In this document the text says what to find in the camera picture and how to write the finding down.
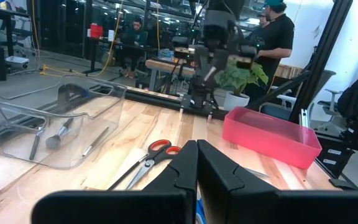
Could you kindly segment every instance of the wooden table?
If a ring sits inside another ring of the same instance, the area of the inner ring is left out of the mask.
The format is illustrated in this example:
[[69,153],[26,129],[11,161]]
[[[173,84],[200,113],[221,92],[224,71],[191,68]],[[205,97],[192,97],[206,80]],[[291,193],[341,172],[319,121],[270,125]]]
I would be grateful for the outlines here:
[[[90,101],[82,108],[94,108],[93,104]],[[308,170],[299,170],[223,140],[222,130],[222,121],[207,123],[206,118],[126,100],[119,127],[101,143],[99,151],[76,168],[57,170],[0,155],[0,223],[29,223],[35,203],[54,191],[107,189],[158,139],[168,139],[177,146],[190,139],[206,139],[241,166],[267,174],[269,178],[264,181],[279,189],[334,189],[316,163]],[[155,166],[134,189],[143,189],[168,163]],[[117,189],[124,189],[136,172]]]
[[[147,68],[152,69],[152,74],[150,77],[150,86],[149,86],[150,91],[155,91],[155,81],[157,79],[158,71],[171,73],[173,68],[175,67],[175,65],[172,65],[170,63],[159,62],[159,61],[152,60],[152,59],[146,60],[145,64],[146,64]],[[180,66],[177,66],[174,71],[174,74],[178,75],[179,70],[180,70]],[[195,73],[196,73],[196,71],[194,70],[194,68],[183,67],[182,75],[192,76]]]

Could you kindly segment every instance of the clear plastic bin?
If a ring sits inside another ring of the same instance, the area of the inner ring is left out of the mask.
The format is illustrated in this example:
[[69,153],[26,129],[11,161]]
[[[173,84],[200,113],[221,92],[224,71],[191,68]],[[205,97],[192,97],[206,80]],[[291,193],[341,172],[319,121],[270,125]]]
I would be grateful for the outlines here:
[[301,169],[321,152],[312,129],[242,107],[226,115],[223,139]]
[[0,96],[0,152],[57,169],[75,167],[118,127],[125,93],[123,85],[65,75],[48,88]]

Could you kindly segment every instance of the scissors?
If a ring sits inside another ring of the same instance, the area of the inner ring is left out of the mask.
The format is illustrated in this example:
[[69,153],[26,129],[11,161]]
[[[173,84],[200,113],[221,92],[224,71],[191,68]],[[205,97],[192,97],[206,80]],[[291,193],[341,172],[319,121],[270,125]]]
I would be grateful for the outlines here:
[[145,158],[144,164],[131,180],[127,189],[131,189],[154,165],[157,165],[165,159],[173,159],[180,150],[180,147],[172,146],[169,140],[163,139],[153,142],[148,148],[149,154]]

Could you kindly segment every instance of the person sitting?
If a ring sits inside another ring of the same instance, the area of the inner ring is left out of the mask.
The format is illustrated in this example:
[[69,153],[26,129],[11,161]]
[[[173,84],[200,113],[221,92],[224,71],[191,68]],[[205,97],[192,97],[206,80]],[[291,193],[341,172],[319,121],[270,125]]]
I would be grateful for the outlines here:
[[[142,20],[140,18],[136,18],[133,23],[133,27],[126,30],[125,33],[122,34],[121,42],[126,45],[135,45],[141,47],[146,44],[146,33],[142,29]],[[120,64],[125,77],[135,77],[135,68],[137,65],[137,60],[141,55],[142,51],[139,49],[122,46]],[[127,66],[125,63],[126,58],[131,59],[131,70],[129,72],[127,71]]]

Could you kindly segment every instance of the black t-shirt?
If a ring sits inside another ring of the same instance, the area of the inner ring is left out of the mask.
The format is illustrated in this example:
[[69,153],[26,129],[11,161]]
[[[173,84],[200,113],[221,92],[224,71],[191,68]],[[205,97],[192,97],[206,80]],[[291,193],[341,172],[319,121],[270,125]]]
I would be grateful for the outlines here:
[[[254,30],[246,41],[251,44],[256,41],[259,44],[259,50],[292,49],[294,30],[292,20],[283,14],[270,22],[268,26]],[[262,66],[271,83],[280,61],[279,58],[259,57],[255,62]]]

